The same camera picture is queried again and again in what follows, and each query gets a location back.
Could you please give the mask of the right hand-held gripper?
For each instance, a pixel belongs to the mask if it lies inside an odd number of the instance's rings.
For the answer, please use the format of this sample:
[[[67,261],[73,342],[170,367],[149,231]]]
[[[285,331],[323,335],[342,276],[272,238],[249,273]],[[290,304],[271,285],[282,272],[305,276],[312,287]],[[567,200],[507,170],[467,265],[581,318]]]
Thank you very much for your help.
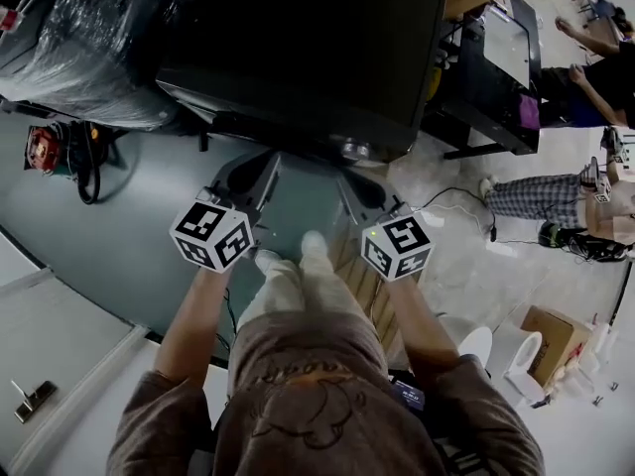
[[[392,186],[375,175],[341,168],[337,187],[352,222],[357,211],[380,210],[367,215],[360,233],[361,257],[386,282],[394,282],[422,271],[432,255],[434,243],[425,232],[425,220],[406,202],[395,203]]]

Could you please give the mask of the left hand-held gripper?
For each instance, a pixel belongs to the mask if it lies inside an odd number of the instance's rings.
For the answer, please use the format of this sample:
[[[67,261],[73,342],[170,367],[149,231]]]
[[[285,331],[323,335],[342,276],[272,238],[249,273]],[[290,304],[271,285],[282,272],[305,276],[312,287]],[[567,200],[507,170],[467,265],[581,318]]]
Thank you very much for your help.
[[[253,228],[271,201],[281,154],[243,155],[225,164],[174,220],[169,234],[182,257],[213,272],[225,272],[257,246]],[[222,197],[246,194],[232,199]]]

